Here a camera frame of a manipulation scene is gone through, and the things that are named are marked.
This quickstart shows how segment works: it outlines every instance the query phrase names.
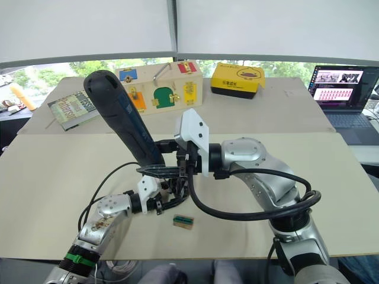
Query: white bracket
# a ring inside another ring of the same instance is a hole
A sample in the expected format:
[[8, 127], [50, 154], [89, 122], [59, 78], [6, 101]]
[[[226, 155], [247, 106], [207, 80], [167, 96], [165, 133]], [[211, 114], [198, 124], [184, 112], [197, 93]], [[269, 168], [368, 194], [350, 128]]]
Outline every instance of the white bracket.
[[208, 176], [209, 127], [193, 108], [183, 112], [181, 119], [177, 121], [174, 138], [184, 149], [187, 148], [188, 141], [195, 143], [201, 156], [201, 173]]
[[161, 189], [159, 179], [152, 176], [143, 176], [137, 186], [142, 213], [147, 214], [147, 200], [157, 195]]

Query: beige tabletop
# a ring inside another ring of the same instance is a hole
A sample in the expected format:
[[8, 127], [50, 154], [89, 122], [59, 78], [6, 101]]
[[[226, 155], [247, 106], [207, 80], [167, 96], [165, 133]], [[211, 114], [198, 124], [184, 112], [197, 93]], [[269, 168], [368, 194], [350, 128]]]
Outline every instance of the beige tabletop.
[[[64, 78], [34, 111], [19, 134], [62, 134], [48, 102], [83, 89], [83, 78]], [[305, 133], [335, 132], [318, 104], [299, 78], [267, 78], [253, 99], [213, 94], [210, 80], [204, 79], [203, 105], [196, 111], [207, 122], [211, 133]], [[184, 110], [142, 116], [151, 133], [171, 134]], [[112, 133], [101, 117], [67, 131], [67, 134]]]
[[[332, 256], [379, 253], [379, 194], [337, 133], [214, 134], [211, 142], [260, 139], [321, 191], [312, 216]], [[155, 140], [171, 135], [153, 135]], [[175, 156], [165, 155], [174, 165]], [[133, 157], [115, 134], [18, 135], [0, 157], [0, 257], [62, 259], [77, 233], [76, 223], [94, 190], [118, 165]], [[117, 172], [100, 195], [136, 190], [134, 166]], [[230, 212], [261, 211], [246, 185], [235, 177], [195, 178], [207, 205]], [[194, 217], [186, 230], [174, 214]], [[187, 200], [157, 216], [133, 216], [129, 230], [106, 259], [263, 258], [272, 241], [267, 221], [219, 220]]]

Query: black drill handle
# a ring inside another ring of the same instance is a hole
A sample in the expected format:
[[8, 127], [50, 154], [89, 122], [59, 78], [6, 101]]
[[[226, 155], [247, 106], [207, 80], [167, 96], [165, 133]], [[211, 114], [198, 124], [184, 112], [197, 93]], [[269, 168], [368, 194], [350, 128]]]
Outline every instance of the black drill handle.
[[165, 164], [140, 114], [115, 74], [107, 70], [95, 71], [85, 78], [84, 89], [105, 122], [141, 166]]

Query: book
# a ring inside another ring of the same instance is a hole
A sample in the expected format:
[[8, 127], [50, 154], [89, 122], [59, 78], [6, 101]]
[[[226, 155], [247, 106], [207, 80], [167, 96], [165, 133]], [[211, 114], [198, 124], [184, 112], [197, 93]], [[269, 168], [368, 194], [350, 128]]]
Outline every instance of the book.
[[65, 131], [99, 115], [84, 90], [47, 105]]

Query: duck logo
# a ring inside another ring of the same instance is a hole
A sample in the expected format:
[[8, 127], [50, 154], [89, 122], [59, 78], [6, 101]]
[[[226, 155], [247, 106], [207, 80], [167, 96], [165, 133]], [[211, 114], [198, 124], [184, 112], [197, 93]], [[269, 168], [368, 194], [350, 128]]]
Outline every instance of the duck logo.
[[241, 70], [238, 70], [237, 76], [244, 78], [245, 80], [259, 79], [262, 77], [262, 74], [259, 70], [256, 70], [251, 67], [247, 67]]

